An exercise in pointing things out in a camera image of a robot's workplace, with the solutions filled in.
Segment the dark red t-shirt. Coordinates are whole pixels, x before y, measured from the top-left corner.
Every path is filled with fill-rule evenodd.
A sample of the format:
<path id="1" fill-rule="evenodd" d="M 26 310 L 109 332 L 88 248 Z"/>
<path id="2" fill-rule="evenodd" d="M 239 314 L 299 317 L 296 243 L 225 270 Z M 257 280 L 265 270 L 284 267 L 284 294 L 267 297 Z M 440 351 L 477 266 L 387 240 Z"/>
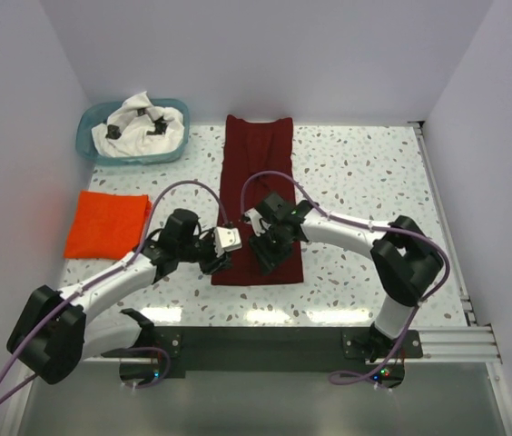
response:
<path id="1" fill-rule="evenodd" d="M 272 173 L 250 179 L 256 173 L 267 170 L 291 176 L 292 141 L 293 120 L 290 117 L 269 123 L 251 123 L 231 114 L 227 116 L 219 197 L 231 221 L 241 219 L 242 199 L 248 209 L 272 192 L 288 202 L 296 202 L 295 188 L 288 180 Z M 243 197 L 242 188 L 246 189 Z M 265 275 L 248 244 L 252 228 L 242 223 L 239 230 L 242 248 L 232 253 L 230 269 L 212 276 L 212 285 L 264 286 L 303 282 L 299 243 L 292 245 L 292 253 L 287 261 Z"/>

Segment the folded orange t-shirt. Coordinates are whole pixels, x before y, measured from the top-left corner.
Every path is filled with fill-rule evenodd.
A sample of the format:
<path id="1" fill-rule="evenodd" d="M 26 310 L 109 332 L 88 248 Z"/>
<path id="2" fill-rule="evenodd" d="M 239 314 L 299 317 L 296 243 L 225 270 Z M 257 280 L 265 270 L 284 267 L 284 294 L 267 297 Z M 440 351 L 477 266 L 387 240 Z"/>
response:
<path id="1" fill-rule="evenodd" d="M 146 195 L 80 192 L 64 258 L 122 259 L 139 243 L 151 206 Z"/>

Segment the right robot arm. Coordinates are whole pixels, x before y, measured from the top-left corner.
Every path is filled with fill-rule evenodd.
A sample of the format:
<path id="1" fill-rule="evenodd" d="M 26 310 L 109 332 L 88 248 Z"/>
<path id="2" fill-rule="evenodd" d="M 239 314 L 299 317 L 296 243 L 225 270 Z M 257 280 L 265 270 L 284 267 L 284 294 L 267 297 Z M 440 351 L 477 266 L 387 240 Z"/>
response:
<path id="1" fill-rule="evenodd" d="M 370 362 L 397 349 L 419 306 L 439 288 L 436 279 L 449 275 L 448 256 L 405 215 L 392 222 L 359 221 L 270 193 L 242 220 L 253 230 L 249 245 L 263 274 L 286 263 L 295 243 L 323 243 L 373 261 L 385 299 L 369 331 L 353 341 Z"/>

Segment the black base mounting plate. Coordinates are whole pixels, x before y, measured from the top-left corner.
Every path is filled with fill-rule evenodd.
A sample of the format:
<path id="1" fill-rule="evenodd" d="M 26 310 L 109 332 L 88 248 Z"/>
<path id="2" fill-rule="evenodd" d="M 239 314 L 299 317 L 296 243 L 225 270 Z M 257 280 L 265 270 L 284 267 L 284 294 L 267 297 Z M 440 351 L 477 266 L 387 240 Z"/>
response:
<path id="1" fill-rule="evenodd" d="M 370 362 L 353 341 L 369 327 L 159 327 L 146 328 L 125 351 L 113 348 L 106 358 L 122 358 L 120 376 L 145 383 L 189 372 L 345 372 L 371 375 L 379 384 L 398 386 L 407 359 L 423 357 L 415 330 L 397 342 L 389 356 Z"/>

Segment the white t-shirt with black print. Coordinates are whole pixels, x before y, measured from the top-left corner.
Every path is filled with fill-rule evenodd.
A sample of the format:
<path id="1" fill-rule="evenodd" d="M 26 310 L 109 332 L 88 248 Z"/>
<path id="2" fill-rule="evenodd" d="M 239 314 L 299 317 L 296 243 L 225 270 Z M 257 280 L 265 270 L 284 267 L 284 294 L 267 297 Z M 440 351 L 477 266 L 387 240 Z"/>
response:
<path id="1" fill-rule="evenodd" d="M 101 156 L 132 158 L 175 152 L 182 143 L 184 130 L 182 111 L 154 104 L 144 91 L 124 100 L 91 132 L 94 147 Z"/>

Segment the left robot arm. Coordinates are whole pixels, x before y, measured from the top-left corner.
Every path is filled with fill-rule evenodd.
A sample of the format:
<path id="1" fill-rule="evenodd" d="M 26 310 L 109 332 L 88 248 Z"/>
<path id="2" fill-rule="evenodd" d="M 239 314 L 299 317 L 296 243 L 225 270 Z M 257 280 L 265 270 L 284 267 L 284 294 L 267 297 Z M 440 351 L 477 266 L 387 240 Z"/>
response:
<path id="1" fill-rule="evenodd" d="M 180 263 L 196 263 L 204 274 L 223 271 L 231 267 L 231 254 L 241 246 L 240 233 L 231 224 L 203 230 L 196 213 L 177 209 L 164 227 L 111 267 L 60 290 L 47 285 L 35 289 L 6 349 L 44 382 L 56 384 L 84 359 L 133 347 L 149 326 L 141 315 L 130 312 L 132 326 L 90 329 L 104 311 L 175 272 Z"/>

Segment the teal plastic basket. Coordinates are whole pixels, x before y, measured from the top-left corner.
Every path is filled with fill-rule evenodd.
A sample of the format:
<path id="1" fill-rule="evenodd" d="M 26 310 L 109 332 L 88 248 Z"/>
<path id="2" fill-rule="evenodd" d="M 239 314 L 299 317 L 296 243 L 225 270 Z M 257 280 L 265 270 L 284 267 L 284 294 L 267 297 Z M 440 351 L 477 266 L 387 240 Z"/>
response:
<path id="1" fill-rule="evenodd" d="M 107 166 L 120 166 L 130 164 L 166 164 L 178 160 L 185 149 L 189 139 L 190 130 L 190 114 L 187 105 L 177 99 L 172 98 L 150 98 L 154 104 L 172 106 L 184 114 L 184 137 L 181 145 L 175 152 L 166 155 L 155 155 L 147 157 L 132 158 L 107 158 L 103 157 L 96 151 L 94 140 L 92 137 L 92 128 L 106 120 L 106 118 L 115 110 L 117 110 L 123 102 L 114 101 L 109 103 L 96 104 L 84 112 L 77 128 L 75 137 L 75 150 L 83 158 L 90 160 L 96 164 Z"/>

